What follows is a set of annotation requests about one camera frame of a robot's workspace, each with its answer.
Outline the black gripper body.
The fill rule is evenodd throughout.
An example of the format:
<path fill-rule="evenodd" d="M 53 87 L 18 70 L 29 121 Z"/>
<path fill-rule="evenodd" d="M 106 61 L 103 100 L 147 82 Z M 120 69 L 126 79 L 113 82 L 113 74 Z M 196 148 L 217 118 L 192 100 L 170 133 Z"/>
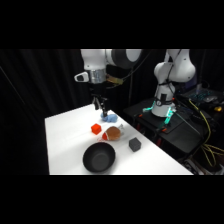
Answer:
<path fill-rule="evenodd" d="M 90 84 L 90 93 L 92 97 L 105 98 L 106 84 L 105 83 Z"/>

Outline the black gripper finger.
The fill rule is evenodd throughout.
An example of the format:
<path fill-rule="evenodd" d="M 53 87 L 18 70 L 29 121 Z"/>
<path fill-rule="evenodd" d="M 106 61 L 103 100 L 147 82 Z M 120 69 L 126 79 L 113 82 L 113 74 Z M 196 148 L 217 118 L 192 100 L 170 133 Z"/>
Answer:
<path fill-rule="evenodd" d="M 103 117 L 107 117 L 107 113 L 108 113 L 108 104 L 109 101 L 107 98 L 101 98 L 101 109 L 103 112 Z"/>
<path fill-rule="evenodd" d="M 92 103 L 93 103 L 94 106 L 95 106 L 95 110 L 99 110 L 99 109 L 101 109 L 100 102 L 99 102 L 99 100 L 98 100 L 97 97 L 93 97 L 93 101 L 92 101 Z"/>

